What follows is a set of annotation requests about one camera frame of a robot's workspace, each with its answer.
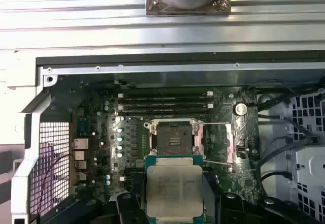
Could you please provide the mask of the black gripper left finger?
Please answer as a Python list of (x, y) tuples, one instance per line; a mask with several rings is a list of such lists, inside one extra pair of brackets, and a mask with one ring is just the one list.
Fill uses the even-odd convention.
[(127, 192), (110, 196), (108, 202), (90, 194), (71, 196), (40, 217), (40, 223), (147, 223), (141, 208), (145, 174), (131, 173)]

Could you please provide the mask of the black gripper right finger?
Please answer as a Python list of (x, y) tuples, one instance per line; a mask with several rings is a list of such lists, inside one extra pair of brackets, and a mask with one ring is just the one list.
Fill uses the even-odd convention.
[(315, 218), (273, 197), (254, 205), (241, 195), (223, 191), (214, 175), (203, 176), (204, 206), (212, 223), (319, 223)]

